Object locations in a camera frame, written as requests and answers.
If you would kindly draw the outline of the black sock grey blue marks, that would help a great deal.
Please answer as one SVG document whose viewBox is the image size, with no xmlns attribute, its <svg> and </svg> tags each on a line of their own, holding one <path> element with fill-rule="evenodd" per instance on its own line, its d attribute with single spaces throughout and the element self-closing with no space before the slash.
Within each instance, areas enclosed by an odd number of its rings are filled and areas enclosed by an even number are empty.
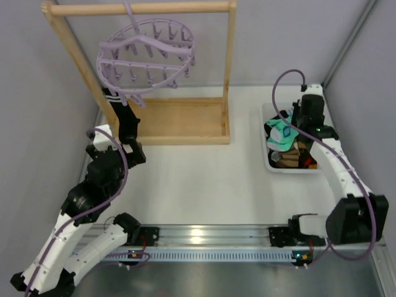
<svg viewBox="0 0 396 297">
<path fill-rule="evenodd" d="M 293 115 L 294 115 L 294 108 L 289 108 L 286 110 L 280 110 L 279 114 L 274 116 L 272 119 L 276 121 L 283 121 L 284 118 L 288 123 L 290 123 L 292 122 Z"/>
</svg>

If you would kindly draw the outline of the teal patterned sock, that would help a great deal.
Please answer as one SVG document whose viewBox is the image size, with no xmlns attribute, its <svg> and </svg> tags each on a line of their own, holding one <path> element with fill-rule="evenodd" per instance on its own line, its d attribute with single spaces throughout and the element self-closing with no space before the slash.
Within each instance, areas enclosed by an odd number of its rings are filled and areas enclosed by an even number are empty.
<svg viewBox="0 0 396 297">
<path fill-rule="evenodd" d="M 290 129 L 290 126 L 281 118 L 270 119 L 266 122 L 266 125 L 275 128 L 278 132 L 283 132 L 284 130 L 287 131 Z"/>
<path fill-rule="evenodd" d="M 287 131 L 278 132 L 275 128 L 264 124 L 264 129 L 268 136 L 266 140 L 267 147 L 277 152 L 288 151 L 299 134 L 291 127 Z"/>
</svg>

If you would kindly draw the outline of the thin black sock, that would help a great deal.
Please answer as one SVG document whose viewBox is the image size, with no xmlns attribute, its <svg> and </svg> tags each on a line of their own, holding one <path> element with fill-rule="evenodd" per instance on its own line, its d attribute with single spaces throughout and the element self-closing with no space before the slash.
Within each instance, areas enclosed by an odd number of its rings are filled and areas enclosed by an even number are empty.
<svg viewBox="0 0 396 297">
<path fill-rule="evenodd" d="M 102 88 L 102 92 L 118 117 L 118 132 L 121 143 L 131 145 L 133 142 L 136 142 L 140 119 L 135 116 L 128 104 L 123 105 L 118 93 L 113 95 L 108 88 L 104 87 Z"/>
</svg>

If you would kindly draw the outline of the brown cream striped sock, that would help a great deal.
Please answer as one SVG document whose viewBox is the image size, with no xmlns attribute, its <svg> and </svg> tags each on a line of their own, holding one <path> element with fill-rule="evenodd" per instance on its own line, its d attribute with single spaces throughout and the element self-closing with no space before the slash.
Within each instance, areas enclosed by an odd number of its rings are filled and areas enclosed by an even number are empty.
<svg viewBox="0 0 396 297">
<path fill-rule="evenodd" d="M 276 162 L 276 165 L 291 169 L 307 168 L 310 158 L 307 146 L 300 141 L 295 141 L 288 151 L 280 153 L 280 159 Z"/>
</svg>

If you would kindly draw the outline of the purple round clip hanger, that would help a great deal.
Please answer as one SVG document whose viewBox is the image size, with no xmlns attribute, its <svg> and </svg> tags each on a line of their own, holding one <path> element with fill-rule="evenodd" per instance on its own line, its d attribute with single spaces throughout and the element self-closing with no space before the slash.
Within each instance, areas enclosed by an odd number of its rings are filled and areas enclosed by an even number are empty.
<svg viewBox="0 0 396 297">
<path fill-rule="evenodd" d="M 133 101 L 146 104 L 143 95 L 159 88 L 178 87 L 177 80 L 189 77 L 195 65 L 193 33 L 175 19 L 136 20 L 124 2 L 129 25 L 99 44 L 96 68 L 105 98 L 126 106 Z"/>
</svg>

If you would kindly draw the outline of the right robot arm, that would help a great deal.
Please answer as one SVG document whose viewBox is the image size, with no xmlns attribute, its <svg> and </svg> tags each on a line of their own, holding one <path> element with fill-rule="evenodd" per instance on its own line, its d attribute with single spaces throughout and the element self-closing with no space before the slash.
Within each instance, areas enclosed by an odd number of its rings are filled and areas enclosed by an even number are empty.
<svg viewBox="0 0 396 297">
<path fill-rule="evenodd" d="M 294 108 L 292 124 L 300 129 L 298 138 L 307 145 L 335 197 L 335 207 L 327 215 L 293 216 L 300 233 L 327 238 L 335 245 L 379 241 L 389 202 L 359 179 L 338 134 L 324 124 L 323 96 L 304 94 Z"/>
</svg>

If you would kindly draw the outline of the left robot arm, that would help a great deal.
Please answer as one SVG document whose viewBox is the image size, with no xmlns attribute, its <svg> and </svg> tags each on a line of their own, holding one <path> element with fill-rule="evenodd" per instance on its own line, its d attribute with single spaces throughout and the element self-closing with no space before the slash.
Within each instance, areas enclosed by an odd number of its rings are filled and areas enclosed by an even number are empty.
<svg viewBox="0 0 396 297">
<path fill-rule="evenodd" d="M 33 263 L 11 278 L 12 286 L 25 296 L 70 296 L 82 278 L 111 251 L 133 243 L 139 236 L 140 222 L 128 213 L 120 213 L 104 232 L 75 252 L 84 234 L 120 195 L 129 169 L 145 163 L 142 146 L 134 139 L 132 150 L 111 139 L 98 148 L 89 145 L 92 161 L 82 182 L 73 187 L 57 217 L 55 226 Z"/>
</svg>

